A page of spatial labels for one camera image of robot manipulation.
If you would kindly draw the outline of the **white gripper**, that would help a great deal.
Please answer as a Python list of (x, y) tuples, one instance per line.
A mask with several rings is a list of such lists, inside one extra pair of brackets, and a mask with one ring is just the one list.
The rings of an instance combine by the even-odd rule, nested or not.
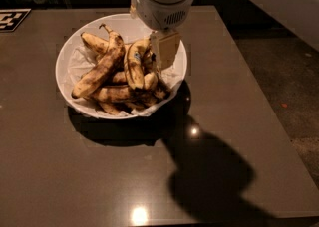
[(161, 70), (173, 65), (181, 35), (173, 29), (183, 23), (193, 0), (131, 0), (131, 13), (149, 28), (152, 50)]

